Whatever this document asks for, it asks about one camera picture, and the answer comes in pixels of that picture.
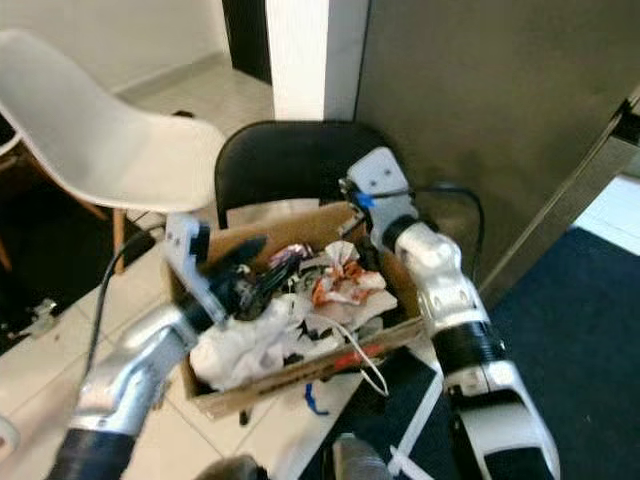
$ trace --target white pillar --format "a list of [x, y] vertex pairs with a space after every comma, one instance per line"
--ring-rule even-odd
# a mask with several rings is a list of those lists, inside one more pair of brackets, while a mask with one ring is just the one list
[[278, 120], [352, 120], [369, 0], [267, 0]]

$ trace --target cardboard box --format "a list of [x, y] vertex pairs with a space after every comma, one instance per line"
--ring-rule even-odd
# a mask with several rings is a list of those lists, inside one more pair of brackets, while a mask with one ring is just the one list
[[[307, 243], [314, 251], [321, 251], [327, 244], [338, 240], [338, 227], [353, 215], [345, 203], [328, 205], [312, 212], [291, 215], [286, 219], [256, 223], [214, 232], [209, 248], [209, 262], [215, 262], [231, 248], [245, 239], [267, 234], [264, 251], [253, 264], [259, 270], [267, 268], [268, 258], [278, 250], [292, 243]], [[364, 230], [354, 232], [347, 240], [354, 241]], [[424, 322], [418, 316], [416, 292], [408, 273], [391, 254], [381, 258], [382, 273], [398, 298], [403, 316], [407, 319], [398, 325], [383, 330], [361, 343], [370, 357], [383, 355], [390, 350], [406, 345], [424, 333]], [[268, 375], [249, 384], [241, 385], [222, 393], [211, 393], [198, 382], [187, 360], [182, 364], [185, 393], [200, 410], [209, 416], [218, 417], [234, 411], [249, 408], [254, 403], [276, 395], [283, 390], [308, 383], [318, 378], [329, 378], [336, 372], [359, 366], [361, 359], [351, 345], [322, 357], [289, 365], [279, 372]]]

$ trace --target white chair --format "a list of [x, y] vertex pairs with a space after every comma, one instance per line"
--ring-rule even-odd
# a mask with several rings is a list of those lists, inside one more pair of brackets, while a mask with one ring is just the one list
[[115, 209], [116, 247], [124, 209], [190, 211], [215, 198], [225, 138], [214, 126], [130, 107], [27, 32], [0, 32], [0, 112], [62, 188]]

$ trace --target tiled floor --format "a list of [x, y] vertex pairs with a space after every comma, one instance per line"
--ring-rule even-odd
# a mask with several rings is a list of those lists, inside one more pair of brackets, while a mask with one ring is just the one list
[[[242, 101], [243, 96], [249, 101]], [[268, 87], [231, 71], [224, 59], [184, 81], [129, 100], [164, 113], [191, 110], [226, 135], [273, 114]], [[618, 178], [576, 224], [638, 254], [639, 205], [640, 183]], [[254, 210], [245, 220], [292, 208], [298, 207], [286, 204]], [[160, 219], [153, 213], [128, 215], [141, 226]], [[241, 220], [232, 216], [234, 221]], [[156, 246], [113, 280], [99, 355], [108, 353], [126, 325], [168, 298], [161, 263], [162, 251]], [[0, 357], [0, 415], [8, 417], [22, 435], [18, 451], [0, 464], [3, 480], [43, 478], [51, 465], [75, 401], [96, 296], [94, 290], [80, 299], [44, 337], [27, 339]], [[253, 454], [274, 479], [296, 478], [360, 382], [358, 375], [351, 375], [317, 385], [319, 407], [330, 411], [328, 417], [312, 414], [298, 388], [257, 405], [251, 423], [240, 427], [235, 416], [207, 418], [185, 399], [177, 371], [171, 380], [162, 409], [147, 420], [126, 472], [129, 480], [189, 480], [217, 459], [241, 452]]]

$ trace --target black chair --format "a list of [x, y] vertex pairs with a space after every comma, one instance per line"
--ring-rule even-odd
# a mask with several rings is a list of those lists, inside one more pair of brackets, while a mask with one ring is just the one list
[[227, 211], [276, 200], [342, 199], [338, 180], [360, 158], [387, 146], [376, 131], [353, 122], [261, 122], [230, 137], [216, 162], [218, 224]]

